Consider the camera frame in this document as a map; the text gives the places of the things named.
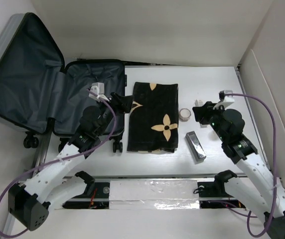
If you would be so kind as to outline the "black towel with beige flowers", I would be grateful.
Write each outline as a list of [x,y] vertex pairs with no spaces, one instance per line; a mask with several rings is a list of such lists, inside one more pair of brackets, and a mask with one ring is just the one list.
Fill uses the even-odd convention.
[[129,116],[129,152],[175,152],[178,147],[178,84],[135,82]]

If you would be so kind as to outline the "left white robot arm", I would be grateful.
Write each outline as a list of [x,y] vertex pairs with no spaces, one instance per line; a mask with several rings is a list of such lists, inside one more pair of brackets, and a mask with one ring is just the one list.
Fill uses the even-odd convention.
[[83,110],[75,134],[56,159],[44,164],[42,170],[22,185],[14,183],[9,188],[8,210],[29,231],[38,229],[55,206],[74,196],[87,198],[94,193],[95,180],[84,171],[76,173],[65,183],[62,179],[103,143],[99,137],[111,122],[117,123],[117,114],[130,112],[134,99],[116,93],[109,98],[94,93],[90,95],[98,105]]

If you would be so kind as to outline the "small round pink jar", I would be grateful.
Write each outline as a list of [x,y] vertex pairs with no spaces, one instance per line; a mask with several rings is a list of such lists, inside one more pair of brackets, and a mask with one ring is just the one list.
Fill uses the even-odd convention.
[[188,121],[191,118],[191,111],[189,109],[187,109],[187,108],[182,108],[179,111],[179,118],[182,121]]

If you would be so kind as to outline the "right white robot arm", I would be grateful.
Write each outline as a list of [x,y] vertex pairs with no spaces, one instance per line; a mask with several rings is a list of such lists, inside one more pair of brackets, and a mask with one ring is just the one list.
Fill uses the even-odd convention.
[[285,188],[243,134],[245,121],[241,113],[212,102],[192,110],[197,122],[213,128],[222,141],[226,156],[255,187],[248,187],[234,172],[226,170],[215,176],[214,192],[219,196],[228,194],[244,204],[263,223],[270,238],[285,239]]

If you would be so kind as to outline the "grey hard-shell suitcase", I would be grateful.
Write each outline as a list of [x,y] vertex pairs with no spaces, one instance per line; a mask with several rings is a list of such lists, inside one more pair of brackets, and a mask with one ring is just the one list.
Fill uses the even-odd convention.
[[93,83],[106,96],[125,94],[127,76],[116,59],[76,60],[64,56],[34,13],[12,15],[0,34],[0,122],[26,133],[23,145],[38,147],[38,135],[72,136]]

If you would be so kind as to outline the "dark glossy rectangular box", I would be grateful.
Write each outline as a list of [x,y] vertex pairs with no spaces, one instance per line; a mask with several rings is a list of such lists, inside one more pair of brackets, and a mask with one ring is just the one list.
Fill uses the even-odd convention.
[[191,154],[193,155],[196,162],[200,163],[206,159],[206,153],[194,131],[188,132],[185,136],[186,141],[191,150]]

